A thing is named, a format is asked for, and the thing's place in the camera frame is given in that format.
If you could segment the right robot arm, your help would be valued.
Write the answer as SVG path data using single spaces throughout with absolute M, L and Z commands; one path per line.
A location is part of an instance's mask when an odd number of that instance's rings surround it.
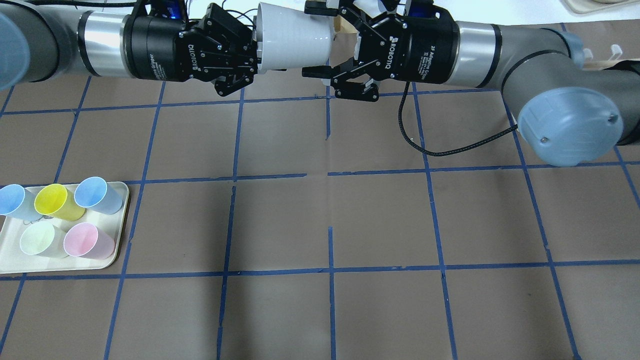
M 432 0 L 307 0 L 304 13 L 354 27 L 354 56 L 337 65 L 305 67 L 307 78 L 327 80 L 339 99 L 377 101 L 378 84 L 439 84 L 500 91 L 514 125 L 461 148 L 432 152 L 404 140 L 430 157 L 473 150 L 519 132 L 539 159 L 573 167 L 595 160 L 614 146 L 638 145 L 639 62 L 623 60 L 601 70 L 585 70 L 581 39 L 551 28 L 457 22 Z

